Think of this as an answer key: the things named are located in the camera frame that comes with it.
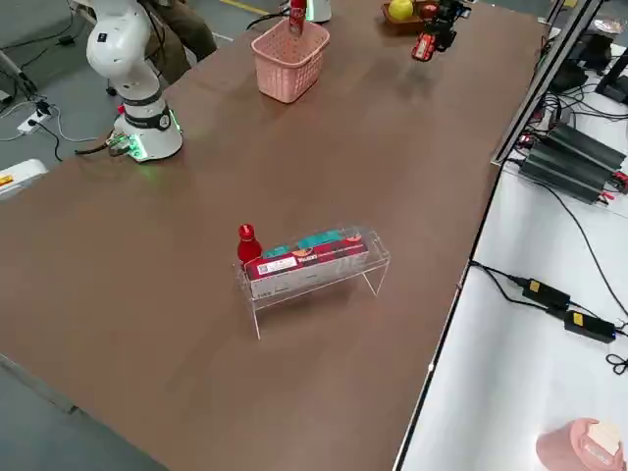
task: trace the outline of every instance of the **barcode label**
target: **barcode label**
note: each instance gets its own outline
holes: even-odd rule
[[[263,265],[258,265],[257,273],[262,275],[268,275],[269,273],[279,272],[286,268],[292,268],[296,266],[296,259],[294,257],[284,258],[283,260],[276,260],[275,262],[268,262]]]

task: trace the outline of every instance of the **plastic basket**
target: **plastic basket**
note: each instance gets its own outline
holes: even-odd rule
[[[323,49],[330,34],[322,26],[305,22],[296,37],[281,20],[251,43],[257,85],[262,93],[292,103],[314,84],[323,69]]]

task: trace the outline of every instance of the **gray floor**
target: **gray floor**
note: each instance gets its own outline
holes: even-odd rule
[[[275,11],[280,3],[279,0],[241,1],[266,11]],[[208,21],[214,32],[230,38],[238,36],[250,21],[257,18],[219,0],[189,0],[189,3]],[[543,16],[550,6],[550,0],[492,0],[488,3],[536,17]],[[67,12],[64,0],[3,2],[0,45],[54,33],[68,24]],[[80,28],[80,22],[76,22],[72,31],[76,33]],[[84,51],[88,31],[89,27],[83,26],[76,46],[62,48],[52,45],[48,53],[26,69],[40,86],[40,92],[61,108],[64,133],[72,138],[102,135],[111,127],[119,103],[117,98],[105,93],[105,80],[87,64]],[[8,52],[22,64],[50,44],[54,41]],[[218,38],[218,44],[226,47],[229,41]],[[0,78],[0,88],[11,90],[12,86]],[[30,112],[31,109],[24,106],[15,114],[0,119],[0,139],[15,135],[17,125]],[[55,122],[48,122],[47,126],[58,133]],[[61,140],[62,156],[71,155],[80,146],[63,138]],[[57,162],[53,146],[54,139],[42,131],[12,142],[0,142],[0,169],[35,158],[54,171]],[[148,456],[81,411],[73,414],[62,412],[4,368],[0,368],[0,469],[163,470]]]

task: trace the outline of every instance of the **person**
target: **person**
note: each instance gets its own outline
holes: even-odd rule
[[[168,83],[174,83],[190,69],[184,46],[198,62],[216,51],[212,31],[187,0],[146,0],[144,5],[152,12],[159,33],[152,29],[146,55]]]

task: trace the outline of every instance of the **yellow fruit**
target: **yellow fruit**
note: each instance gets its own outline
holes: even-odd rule
[[[414,4],[411,0],[392,0],[389,13],[398,22],[404,22],[414,14]]]

